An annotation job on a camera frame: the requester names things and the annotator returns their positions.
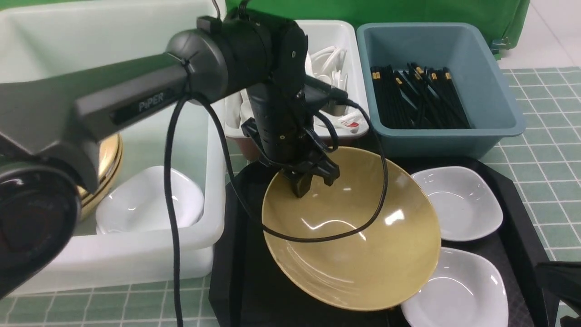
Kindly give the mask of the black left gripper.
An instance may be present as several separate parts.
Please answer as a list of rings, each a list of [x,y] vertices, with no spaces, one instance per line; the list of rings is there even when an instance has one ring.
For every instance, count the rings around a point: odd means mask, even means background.
[[[243,124],[243,132],[259,146],[266,164],[286,170],[284,176],[297,198],[309,192],[313,175],[322,177],[327,186],[340,177],[340,166],[328,157],[314,132],[313,117],[319,110],[307,107],[303,87],[291,96],[283,95],[272,81],[249,87],[254,122]]]

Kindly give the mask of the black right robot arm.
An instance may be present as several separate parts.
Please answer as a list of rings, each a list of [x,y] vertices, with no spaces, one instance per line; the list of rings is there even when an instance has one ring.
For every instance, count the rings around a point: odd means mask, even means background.
[[[535,266],[537,284],[558,296],[561,302],[572,308],[578,317],[568,315],[560,319],[562,327],[581,325],[581,263],[550,261]]]

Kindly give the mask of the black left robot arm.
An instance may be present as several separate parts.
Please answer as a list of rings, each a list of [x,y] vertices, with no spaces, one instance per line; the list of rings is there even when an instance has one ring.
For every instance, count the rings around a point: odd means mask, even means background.
[[[99,146],[177,104],[211,104],[247,90],[254,119],[243,130],[265,165],[280,168],[301,198],[313,176],[331,186],[340,168],[313,130],[332,87],[305,73],[308,38],[296,21],[242,2],[226,20],[202,16],[163,54],[43,80],[1,85],[1,296],[53,261],[81,214],[79,188],[99,186]]]

